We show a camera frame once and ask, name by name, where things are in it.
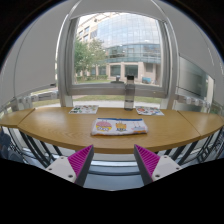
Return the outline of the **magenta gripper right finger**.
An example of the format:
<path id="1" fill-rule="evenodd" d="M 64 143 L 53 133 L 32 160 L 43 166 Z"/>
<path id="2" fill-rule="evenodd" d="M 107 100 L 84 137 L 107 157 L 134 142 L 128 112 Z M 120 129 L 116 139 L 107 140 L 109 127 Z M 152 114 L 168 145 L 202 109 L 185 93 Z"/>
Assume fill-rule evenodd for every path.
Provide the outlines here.
<path id="1" fill-rule="evenodd" d="M 134 156 L 145 185 L 181 170 L 169 156 L 159 156 L 139 145 L 134 145 Z"/>

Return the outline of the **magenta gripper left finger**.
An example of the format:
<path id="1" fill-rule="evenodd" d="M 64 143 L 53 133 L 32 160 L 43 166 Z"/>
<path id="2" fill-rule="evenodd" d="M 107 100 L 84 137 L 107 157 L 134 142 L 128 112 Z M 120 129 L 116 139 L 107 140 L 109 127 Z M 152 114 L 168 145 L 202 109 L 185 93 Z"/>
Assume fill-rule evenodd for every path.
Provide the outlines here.
<path id="1" fill-rule="evenodd" d="M 94 156 L 92 145 L 87 146 L 69 157 L 60 156 L 46 170 L 65 180 L 83 186 Z"/>

